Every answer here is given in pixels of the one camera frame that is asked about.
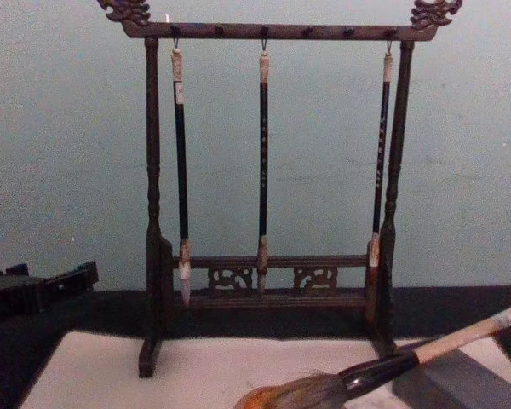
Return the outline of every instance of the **dark table surface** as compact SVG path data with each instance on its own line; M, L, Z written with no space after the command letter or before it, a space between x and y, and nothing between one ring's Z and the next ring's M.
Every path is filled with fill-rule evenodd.
M511 306L511 286L393 290L396 337L454 331ZM17 407L71 330L144 337L143 291L90 292L0 324L0 408ZM167 337L365 337L361 317L328 309L185 312ZM511 330L498 341L511 358Z

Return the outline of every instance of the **blue-gray wall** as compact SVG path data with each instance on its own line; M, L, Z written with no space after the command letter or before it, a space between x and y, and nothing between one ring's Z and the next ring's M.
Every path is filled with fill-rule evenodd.
M412 6L150 4L153 20L313 24L408 24ZM171 48L159 49L161 226L177 249ZM261 45L181 40L181 48L192 253L255 254ZM361 253L384 45L269 41L268 50L270 251ZM393 54L395 77L396 43ZM143 42L96 1L0 0L0 268L28 262L50 276L96 260L100 289L144 286L144 60ZM412 69L393 282L511 284L511 0L466 0L450 26L416 46ZM342 283L360 285L362 275Z

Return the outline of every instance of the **wooden brush handle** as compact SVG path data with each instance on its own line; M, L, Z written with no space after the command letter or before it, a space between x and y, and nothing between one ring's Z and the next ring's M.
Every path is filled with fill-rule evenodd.
M415 349L418 361L423 364L433 358L460 348L467 343L471 343L477 339L488 337L496 331L511 326L511 308L506 309L500 314L496 314L486 320L482 320L476 324L467 326L450 335L442 337L437 341L427 343Z

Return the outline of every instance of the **carved dragon finial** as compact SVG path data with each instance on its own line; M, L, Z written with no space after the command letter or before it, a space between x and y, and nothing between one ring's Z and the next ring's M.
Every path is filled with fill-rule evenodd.
M149 4L146 0L98 0L100 6L106 10L111 7L113 11L106 14L111 21L132 21L138 26L146 26L150 18L147 10Z
M425 2L416 0L412 10L411 27L415 30L424 30L430 26L446 26L452 22L446 17L447 13L456 14L462 6L462 0L437 0Z

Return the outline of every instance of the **wooden brush rack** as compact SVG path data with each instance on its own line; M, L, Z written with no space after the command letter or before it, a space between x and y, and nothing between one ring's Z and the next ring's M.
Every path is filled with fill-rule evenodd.
M370 266L370 250L361 255L344 256L270 256L269 268L293 268L293 288L271 291L259 297L253 291L256 256L193 257L192 268L207 269L209 288L192 298L190 308L313 308L357 309L365 317L368 335L376 348L385 354L395 349L390 321L392 318L394 214L398 197L398 179L405 133L409 96L411 57L415 43L431 41L440 26L451 23L462 0L415 1L410 26L312 26L263 24L163 23L149 21L145 0L98 0L106 16L120 22L132 38L143 38L146 47L146 118L149 225L146 237L146 278L149 329L139 359L140 377L153 374L160 340L174 319L181 300L175 295L173 274L178 258L171 243L162 237L159 226L159 108L158 46L160 38L214 38L254 40L336 40L400 42L399 75L393 113L393 129L388 160L388 186L384 221L380 228L378 266ZM337 288L338 268L365 267L363 292Z

